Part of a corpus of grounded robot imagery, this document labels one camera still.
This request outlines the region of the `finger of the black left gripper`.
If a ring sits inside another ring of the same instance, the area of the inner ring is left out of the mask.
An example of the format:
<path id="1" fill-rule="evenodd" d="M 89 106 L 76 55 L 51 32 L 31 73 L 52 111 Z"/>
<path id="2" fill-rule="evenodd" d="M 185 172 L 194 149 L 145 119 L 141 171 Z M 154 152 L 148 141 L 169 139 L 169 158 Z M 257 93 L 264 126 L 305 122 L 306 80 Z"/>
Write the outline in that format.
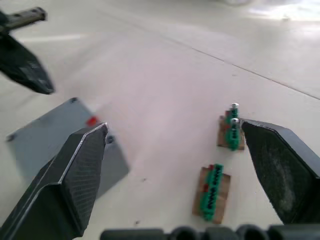
<path id="1" fill-rule="evenodd" d="M 36 93 L 51 95 L 54 85 L 37 57 L 10 35 L 0 36 L 0 71 Z"/>
<path id="2" fill-rule="evenodd" d="M 0 11 L 0 31 L 10 32 L 37 22 L 45 21 L 47 12 L 41 7 L 6 14 Z"/>

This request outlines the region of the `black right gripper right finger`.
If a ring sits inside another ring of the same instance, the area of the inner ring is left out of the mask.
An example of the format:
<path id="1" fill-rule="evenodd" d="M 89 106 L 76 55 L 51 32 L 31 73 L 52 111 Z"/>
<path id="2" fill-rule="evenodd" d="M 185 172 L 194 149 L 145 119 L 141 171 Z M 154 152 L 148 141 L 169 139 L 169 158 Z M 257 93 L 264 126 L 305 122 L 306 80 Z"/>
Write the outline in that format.
<path id="1" fill-rule="evenodd" d="M 292 130 L 243 120 L 257 178 L 284 224 L 320 222 L 320 158 Z"/>

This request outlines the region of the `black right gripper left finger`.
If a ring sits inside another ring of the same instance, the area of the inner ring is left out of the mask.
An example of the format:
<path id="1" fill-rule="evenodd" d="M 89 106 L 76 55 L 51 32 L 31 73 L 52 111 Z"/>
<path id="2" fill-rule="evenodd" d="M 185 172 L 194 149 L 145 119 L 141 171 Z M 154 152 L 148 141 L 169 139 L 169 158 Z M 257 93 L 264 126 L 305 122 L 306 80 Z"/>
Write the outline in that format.
<path id="1" fill-rule="evenodd" d="M 0 228 L 2 240 L 82 237 L 101 181 L 108 125 L 72 133 L 44 165 Z"/>

